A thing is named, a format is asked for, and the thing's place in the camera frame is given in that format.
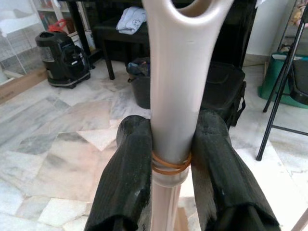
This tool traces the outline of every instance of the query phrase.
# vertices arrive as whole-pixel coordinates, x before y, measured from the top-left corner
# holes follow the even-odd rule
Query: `rubber band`
[[[177,175],[177,174],[183,172],[191,164],[191,160],[192,160],[192,154],[191,153],[189,154],[187,160],[185,160],[182,165],[170,164],[170,163],[160,159],[157,155],[154,154],[154,152],[152,152],[152,157],[155,161],[157,161],[158,163],[160,163],[161,165],[163,165],[165,167],[177,169],[175,171],[163,171],[163,170],[158,169],[154,164],[152,164],[152,169],[155,172],[160,173],[162,175],[166,175],[166,176],[174,176],[174,175]]]

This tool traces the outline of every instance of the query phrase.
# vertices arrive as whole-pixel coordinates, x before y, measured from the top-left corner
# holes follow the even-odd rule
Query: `wooden board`
[[[46,78],[46,69],[40,69],[1,85],[0,104],[37,85]]]
[[[184,208],[178,208],[177,216],[175,217],[174,231],[188,231],[188,220]]]

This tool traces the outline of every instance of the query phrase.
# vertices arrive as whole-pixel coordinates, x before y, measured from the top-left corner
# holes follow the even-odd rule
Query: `black trash bin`
[[[136,59],[126,67],[129,73],[128,82],[131,83],[136,103],[139,107],[150,109],[150,58]]]

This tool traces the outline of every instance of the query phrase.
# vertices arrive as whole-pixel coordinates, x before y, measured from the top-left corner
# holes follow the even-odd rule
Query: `black bag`
[[[246,107],[244,100],[245,73],[231,64],[212,62],[208,71],[202,109],[212,109],[225,121],[228,128],[236,126]]]

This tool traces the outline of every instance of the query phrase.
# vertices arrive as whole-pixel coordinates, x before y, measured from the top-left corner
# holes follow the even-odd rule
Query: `folded towel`
[[[133,6],[123,11],[116,29],[122,34],[133,35],[144,22],[146,22],[145,9]]]

